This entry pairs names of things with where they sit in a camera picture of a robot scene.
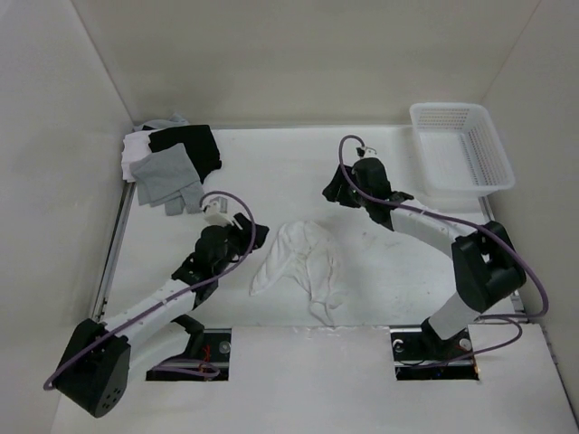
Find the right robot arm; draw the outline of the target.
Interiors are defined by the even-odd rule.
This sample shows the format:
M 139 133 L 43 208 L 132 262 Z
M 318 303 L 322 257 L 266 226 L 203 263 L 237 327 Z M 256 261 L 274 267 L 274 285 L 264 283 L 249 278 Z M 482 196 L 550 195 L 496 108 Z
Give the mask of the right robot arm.
M 338 167 L 322 195 L 331 203 L 363 208 L 373 222 L 451 259 L 455 292 L 421 324 L 419 344 L 430 357 L 443 356 L 462 330 L 527 281 L 523 268 L 504 250 L 512 243 L 500 223 L 471 228 L 434 218 L 433 210 L 412 195 L 392 189 L 376 157 Z

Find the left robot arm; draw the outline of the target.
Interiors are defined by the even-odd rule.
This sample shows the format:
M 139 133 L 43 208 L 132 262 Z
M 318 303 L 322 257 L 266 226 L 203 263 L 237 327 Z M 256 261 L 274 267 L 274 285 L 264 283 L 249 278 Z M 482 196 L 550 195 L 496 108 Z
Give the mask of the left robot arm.
M 57 390 L 92 417 L 108 414 L 128 383 L 167 359 L 194 360 L 203 350 L 203 326 L 189 313 L 218 287 L 219 279 L 266 241 L 270 229 L 238 212 L 233 220 L 205 227 L 194 250 L 151 296 L 72 332 L 56 371 L 43 386 Z

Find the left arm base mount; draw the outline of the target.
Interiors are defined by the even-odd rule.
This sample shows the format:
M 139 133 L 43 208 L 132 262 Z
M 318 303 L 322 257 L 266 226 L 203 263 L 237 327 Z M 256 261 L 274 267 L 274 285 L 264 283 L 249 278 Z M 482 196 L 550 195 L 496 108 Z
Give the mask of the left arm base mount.
M 151 369 L 147 382 L 227 382 L 232 351 L 231 329 L 206 329 L 199 321 L 183 315 L 173 320 L 188 335 L 185 349 Z

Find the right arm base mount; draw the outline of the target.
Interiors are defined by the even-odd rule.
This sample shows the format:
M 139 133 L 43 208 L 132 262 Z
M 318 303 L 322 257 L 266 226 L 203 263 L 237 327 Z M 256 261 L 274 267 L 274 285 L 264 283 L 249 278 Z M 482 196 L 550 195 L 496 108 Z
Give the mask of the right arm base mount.
M 467 328 L 441 340 L 422 325 L 390 328 L 394 375 L 398 381 L 477 381 L 479 379 Z

